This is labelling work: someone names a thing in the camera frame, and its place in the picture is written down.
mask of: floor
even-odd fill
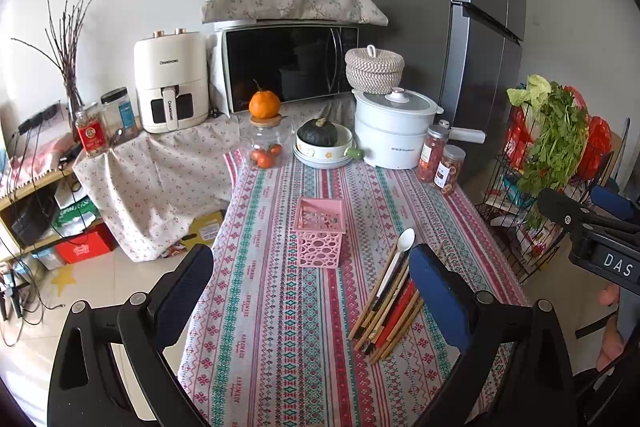
[[[111,253],[72,265],[74,283],[61,288],[54,285],[56,272],[48,272],[40,284],[40,294],[49,307],[63,303],[65,308],[45,310],[43,323],[38,326],[25,324],[20,341],[15,347],[0,342],[0,378],[14,394],[20,406],[38,426],[46,425],[46,404],[53,358],[60,333],[70,306],[84,299],[93,308],[123,303],[133,293],[149,291],[165,272],[172,271],[184,256],[157,259],[148,263],[134,263],[118,248]],[[27,314],[30,322],[37,322],[40,310]],[[12,343],[19,330],[20,321],[12,316],[7,323],[0,320],[0,328],[8,343]],[[164,350],[164,357],[176,371],[180,365],[186,330],[180,340]],[[113,346],[114,355],[123,376],[131,401],[142,419],[153,419],[140,387],[132,372],[122,346]]]
[[[569,263],[568,245],[562,245],[559,253],[524,285],[531,302],[545,298],[554,304],[564,332],[574,372],[593,367],[600,349],[601,333],[593,333],[576,341],[574,331],[607,313],[597,304],[598,292],[603,281]],[[37,426],[46,425],[47,390],[53,358],[69,307],[78,299],[85,299],[92,307],[122,303],[136,291],[148,291],[165,272],[173,270],[182,256],[158,259],[149,263],[134,263],[117,249],[112,253],[73,265],[75,282],[62,288],[54,285],[55,272],[49,272],[40,284],[43,300],[52,307],[64,303],[65,308],[46,311],[41,325],[25,325],[20,341],[8,348],[0,343],[0,377],[14,393],[18,403]],[[28,315],[37,321],[40,312]],[[15,339],[19,322],[15,317],[8,323],[0,323],[7,342]],[[171,368],[180,364],[186,331],[182,332],[175,346],[164,351]],[[129,360],[123,356],[122,346],[114,346],[118,367],[132,403],[142,419],[153,419]]]

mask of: human hand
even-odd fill
[[[611,306],[620,301],[620,286],[609,283],[607,287],[600,292],[598,301],[601,306]],[[607,321],[607,325],[604,328],[604,335],[602,336],[602,347],[600,348],[600,354],[596,360],[596,369],[598,371],[603,370],[609,362],[615,360],[622,354],[625,349],[625,344],[618,333],[618,316],[612,315]]]

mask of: plastic jar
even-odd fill
[[[133,115],[126,87],[119,87],[105,93],[100,97],[100,101],[112,146],[131,140],[138,135],[136,117]]]
[[[455,145],[446,145],[433,179],[443,194],[448,194],[456,186],[466,153]]]
[[[260,169],[280,167],[291,160],[293,127],[281,115],[261,120],[252,117],[251,126],[242,133],[245,161]]]
[[[415,175],[421,182],[431,183],[438,169],[442,150],[449,139],[449,129],[442,125],[431,124],[424,138],[420,161]]]
[[[76,112],[76,128],[89,158],[109,150],[108,136],[97,102],[89,103]]]

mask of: dark green pumpkin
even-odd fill
[[[316,118],[298,129],[298,137],[309,145],[335,147],[338,143],[338,130],[326,118]]]

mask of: white spoon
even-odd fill
[[[398,249],[396,250],[394,258],[391,260],[391,264],[389,264],[389,268],[386,270],[385,276],[382,278],[380,288],[378,288],[378,291],[376,292],[377,298],[379,298],[384,293],[386,285],[388,284],[389,279],[391,279],[391,275],[395,272],[396,267],[398,267],[398,263],[400,262],[402,254],[414,245],[414,241],[414,229],[406,229],[400,234],[400,237],[398,238]]]

